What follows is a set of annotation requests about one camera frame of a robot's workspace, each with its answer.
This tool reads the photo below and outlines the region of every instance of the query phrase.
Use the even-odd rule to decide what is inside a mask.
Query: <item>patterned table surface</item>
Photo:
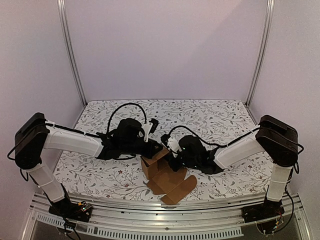
[[[111,113],[124,103],[138,103],[148,119],[156,118],[159,126],[150,137],[160,137],[177,125],[185,125],[208,142],[226,144],[255,125],[241,101],[237,100],[106,100],[91,101],[81,115],[76,129],[105,133]],[[143,114],[135,106],[122,108],[112,119],[110,129],[119,121],[134,118],[141,123]],[[189,134],[177,129],[177,139]],[[216,175],[205,175],[189,169],[197,178],[196,188],[185,201],[210,200],[262,193],[266,190],[272,171],[272,162],[265,152],[243,159]],[[148,189],[140,157],[130,160],[98,160],[87,155],[64,151],[54,170],[54,176],[70,193],[101,198],[137,201],[159,201]]]

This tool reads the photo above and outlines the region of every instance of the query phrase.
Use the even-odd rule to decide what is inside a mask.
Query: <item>box flap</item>
[[[187,169],[184,167],[173,171],[169,166],[166,166],[147,183],[147,186],[155,195],[168,193],[185,179],[186,173]]]
[[[143,161],[142,159],[141,159],[141,167],[142,167],[142,170],[144,172],[146,179],[152,179],[153,176],[156,175],[158,172],[157,164],[152,164],[151,166],[147,166],[145,161]]]
[[[147,167],[149,167],[150,165],[154,164],[155,162],[157,162],[159,159],[163,158],[165,155],[167,155],[169,153],[168,149],[163,148],[161,151],[159,151],[158,153],[156,153],[153,158],[146,158],[144,156],[142,156],[142,160],[145,162],[145,165]]]
[[[169,166],[168,161],[165,160],[164,158],[161,158],[160,160],[158,160],[157,163],[158,163],[158,171],[159,172]]]
[[[197,185],[197,178],[194,175],[189,176],[186,180],[174,187],[161,201],[168,205],[175,205],[185,196],[187,196]]]

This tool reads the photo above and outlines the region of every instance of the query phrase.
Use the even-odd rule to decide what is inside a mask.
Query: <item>vertical metal pole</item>
[[[65,7],[65,0],[57,0],[57,3],[58,3],[58,10],[59,10],[59,15],[60,15],[60,22],[61,22],[61,27],[62,27],[64,43],[65,43],[67,55],[69,58],[75,86],[78,91],[81,103],[83,104],[83,106],[86,106],[88,102],[87,102],[85,92],[84,92],[84,89],[83,89],[83,86],[82,86],[82,83],[80,80],[78,67],[77,67],[76,59],[75,59],[75,55],[74,55],[74,50],[73,50],[72,43],[71,43],[69,27],[68,27],[68,20],[67,20],[67,12],[66,12],[66,7]]]
[[[271,23],[272,23],[274,5],[275,5],[275,0],[267,0],[264,28],[263,28],[263,34],[262,34],[259,55],[258,55],[258,59],[256,61],[249,93],[248,93],[248,96],[245,101],[245,106],[247,106],[248,108],[250,107],[250,104],[251,104],[252,99],[254,97],[255,90],[257,87],[257,83],[258,83],[258,79],[259,79],[259,75],[260,75],[260,71],[261,71],[261,68],[263,65],[263,61],[264,61],[264,57],[265,57],[265,53],[266,53],[266,49],[267,49],[268,37],[269,37]]]

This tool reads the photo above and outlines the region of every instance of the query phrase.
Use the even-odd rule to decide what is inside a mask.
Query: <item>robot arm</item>
[[[238,161],[266,151],[274,164],[264,203],[244,207],[242,216],[245,222],[253,222],[284,213],[281,199],[298,162],[298,146],[302,147],[293,127],[265,115],[253,130],[213,150],[206,150],[199,137],[192,135],[177,141],[165,134],[161,141],[172,152],[169,166],[174,171],[184,166],[205,174],[221,173]]]
[[[142,155],[152,158],[162,145],[149,139],[158,121],[152,119],[142,125],[132,118],[123,119],[118,127],[107,134],[91,134],[47,121],[36,113],[15,135],[15,163],[25,170],[44,191],[51,203],[50,213],[88,222],[91,206],[85,202],[70,202],[69,196],[48,166],[42,162],[43,149],[59,149],[83,153],[101,160],[116,159],[121,154]]]

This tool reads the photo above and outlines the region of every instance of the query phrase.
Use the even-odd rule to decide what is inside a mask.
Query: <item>white backdrop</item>
[[[7,153],[36,112],[71,127],[82,106],[63,40],[57,1],[0,2],[0,239],[19,239],[35,184]],[[58,151],[42,159],[53,168]]]
[[[86,97],[245,100],[267,1],[68,0]]]
[[[255,117],[272,115],[297,129],[305,151],[298,192],[315,239],[320,236],[320,2],[276,1],[259,82],[252,101]]]

